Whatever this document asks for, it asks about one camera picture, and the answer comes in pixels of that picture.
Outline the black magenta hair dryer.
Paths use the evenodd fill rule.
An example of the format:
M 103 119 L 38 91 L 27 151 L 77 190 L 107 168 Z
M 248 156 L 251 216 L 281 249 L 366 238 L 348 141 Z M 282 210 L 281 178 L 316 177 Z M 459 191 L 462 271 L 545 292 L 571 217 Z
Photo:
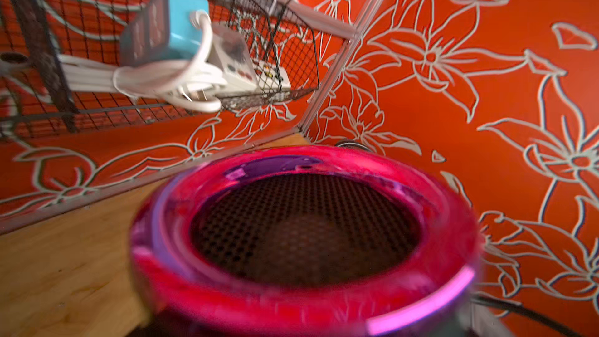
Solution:
M 129 229 L 132 280 L 167 336 L 467 336 L 480 244 L 434 177 L 326 146 L 192 168 Z

